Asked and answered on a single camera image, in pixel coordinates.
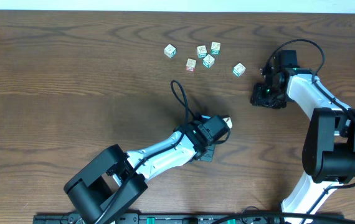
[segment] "black cable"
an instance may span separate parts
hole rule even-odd
[[[227,142],[227,140],[229,140],[229,137],[230,137],[230,128],[227,131],[226,138],[224,140],[221,140],[221,141],[215,141],[214,144],[223,144],[223,143]]]
[[[317,47],[321,53],[321,64],[320,66],[318,67],[318,69],[316,70],[316,74],[320,71],[321,67],[324,65],[324,61],[326,59],[326,57],[324,56],[324,52],[323,50],[321,49],[321,47],[319,45],[317,45],[316,43],[314,43],[313,41],[311,40],[306,40],[306,39],[295,39],[295,40],[290,40],[288,42],[285,42],[284,44],[281,44],[269,57],[269,59],[266,61],[266,65],[264,67],[263,70],[266,70],[266,68],[268,67],[269,63],[270,63],[270,60],[272,59],[272,57],[278,52],[278,50],[280,50],[282,47],[286,46],[287,44],[290,44],[290,43],[294,43],[294,42],[307,42],[307,43],[310,43],[310,44],[313,44],[315,47]]]
[[[182,96],[183,96],[183,100],[184,103],[179,99],[179,97],[177,96],[173,84],[176,83],[179,88],[180,91],[182,92]],[[174,147],[176,147],[183,139],[186,131],[187,131],[187,126],[189,124],[189,111],[191,112],[191,110],[189,109],[189,105],[187,103],[187,96],[186,93],[184,92],[184,89],[182,87],[182,85],[176,81],[176,80],[172,80],[171,81],[171,90],[173,92],[173,95],[177,98],[177,100],[179,100],[179,102],[184,106],[185,109],[185,115],[184,115],[184,127],[183,127],[183,132],[180,135],[180,138],[175,142],[175,144],[173,144],[172,146],[167,147],[166,149],[160,150],[158,152],[155,152],[151,155],[149,155],[148,157],[143,158],[136,166],[135,168],[130,172],[129,176],[123,181],[123,183],[121,184],[120,188],[115,192],[114,197],[110,200],[110,202],[108,203],[108,205],[106,206],[106,208],[104,209],[103,213],[96,219],[94,224],[99,224],[99,222],[101,221],[101,219],[104,217],[104,215],[111,209],[111,207],[113,206],[113,204],[115,203],[116,199],[118,198],[119,194],[121,193],[121,191],[125,188],[126,183],[131,180],[133,178],[134,173],[136,173],[136,171],[146,162],[148,161],[150,158],[157,156],[163,152],[166,152],[170,149],[173,149]]]
[[[80,223],[82,223],[82,217],[76,219],[76,220],[73,222],[73,224],[76,224],[76,223],[78,223],[79,221],[80,221]]]
[[[296,39],[296,40],[291,40],[288,42],[285,42],[284,44],[281,44],[281,46],[279,46],[269,57],[269,59],[266,62],[266,66],[265,68],[269,65],[270,60],[272,59],[272,57],[277,53],[278,50],[280,50],[282,47],[286,46],[287,44],[293,43],[293,42],[307,42],[307,43],[311,43],[312,45],[314,45],[315,47],[317,47],[317,49],[320,51],[321,54],[321,64],[318,67],[318,69],[312,73],[312,84],[315,85],[315,87],[332,103],[334,103],[337,107],[339,107],[345,114],[346,116],[355,124],[355,117],[353,116],[353,114],[347,110],[342,104],[337,102],[336,98],[332,98],[329,94],[327,94],[319,85],[318,82],[315,80],[315,76],[317,76],[318,72],[320,71],[321,67],[324,65],[324,61],[326,60],[326,56],[324,55],[323,49],[316,44],[315,42],[311,41],[311,40],[306,40],[306,39]],[[323,199],[323,197],[325,195],[328,194],[328,192],[331,189],[349,189],[355,187],[355,183],[353,184],[347,184],[347,185],[340,185],[340,186],[330,186],[325,188],[325,190],[323,191],[323,193],[320,195],[320,197],[318,197],[318,199],[316,200],[316,202],[311,206],[311,208],[307,211],[307,214],[310,214],[317,206],[317,204],[320,203],[320,201]]]
[[[65,217],[65,215],[61,216],[60,218],[60,223],[59,224],[63,224],[62,221],[63,221],[63,218]]]
[[[254,208],[254,209],[256,209],[256,210],[259,211],[259,208],[255,207],[255,206],[248,206],[247,208],[245,208],[245,209],[242,211],[241,214],[244,214],[245,211],[247,211],[249,208]],[[246,224],[248,220],[247,220],[246,218],[245,218],[245,220],[243,220],[243,218],[241,218],[240,221],[241,221],[243,224]]]
[[[214,221],[212,224],[220,224],[223,222],[227,222],[229,220],[236,220],[241,218],[250,218],[250,217],[278,217],[278,218],[309,218],[313,220],[329,222],[329,223],[340,223],[340,224],[355,224],[354,220],[347,220],[345,218],[333,218],[325,215],[309,215],[302,213],[285,213],[285,212],[254,212],[254,213],[245,213],[239,215],[231,215],[228,217],[221,218],[219,220]]]
[[[175,92],[175,90],[174,90],[174,88],[173,88],[173,83],[177,83],[177,85],[179,85],[179,88],[180,88],[181,90],[183,89],[182,86],[180,85],[180,83],[179,83],[178,81],[172,80],[172,81],[171,81],[171,89],[172,89],[173,95],[174,95],[174,96],[176,97],[176,99],[180,102],[180,104],[182,104],[184,107],[186,107],[186,105],[187,105],[187,108],[189,108],[188,104],[187,104],[187,103],[183,103],[183,102],[181,101],[181,99],[178,97],[178,95],[176,94],[176,92]],[[195,116],[194,116],[194,113],[190,110],[190,108],[189,108],[189,112],[190,112],[191,116],[194,118],[194,117],[195,117]]]

